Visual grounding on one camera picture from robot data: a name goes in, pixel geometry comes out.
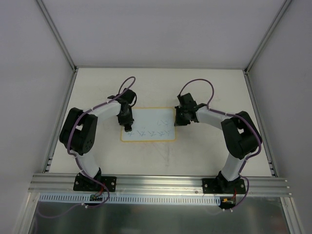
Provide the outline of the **yellow framed whiteboard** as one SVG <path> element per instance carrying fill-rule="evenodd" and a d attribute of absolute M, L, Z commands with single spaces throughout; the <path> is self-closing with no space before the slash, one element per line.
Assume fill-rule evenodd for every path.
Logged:
<path fill-rule="evenodd" d="M 176 139 L 174 108 L 134 108 L 132 130 L 121 131 L 121 141 L 171 142 Z"/>

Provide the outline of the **black whiteboard eraser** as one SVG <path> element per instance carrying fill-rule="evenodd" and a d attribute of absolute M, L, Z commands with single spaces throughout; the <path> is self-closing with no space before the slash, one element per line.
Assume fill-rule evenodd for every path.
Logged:
<path fill-rule="evenodd" d="M 125 124 L 124 125 L 124 131 L 125 132 L 131 132 L 132 131 L 132 124 Z"/>

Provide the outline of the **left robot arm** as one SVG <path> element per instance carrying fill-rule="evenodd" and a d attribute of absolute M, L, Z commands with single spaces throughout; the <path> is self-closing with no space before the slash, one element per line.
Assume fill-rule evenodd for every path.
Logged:
<path fill-rule="evenodd" d="M 91 149 L 95 142 L 99 123 L 117 117 L 118 123 L 126 132 L 132 131 L 134 123 L 132 107 L 136 104 L 137 95 L 132 90 L 124 89 L 117 96 L 109 96 L 108 102 L 100 104 L 91 110 L 70 109 L 59 141 L 67 152 L 72 155 L 80 169 L 74 183 L 75 191 L 100 191 L 106 181 L 101 175 Z"/>

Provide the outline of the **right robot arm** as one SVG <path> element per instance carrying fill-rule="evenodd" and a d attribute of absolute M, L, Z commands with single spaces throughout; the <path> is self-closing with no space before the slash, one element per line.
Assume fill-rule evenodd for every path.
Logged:
<path fill-rule="evenodd" d="M 204 123 L 220 129 L 229 152 L 226 163 L 215 179 L 207 183 L 214 193 L 233 193 L 239 187 L 240 174 L 249 157 L 261 152 L 262 138 L 250 115 L 241 111 L 225 113 L 197 104 L 190 93 L 177 96 L 175 126 L 186 126 L 191 122 Z"/>

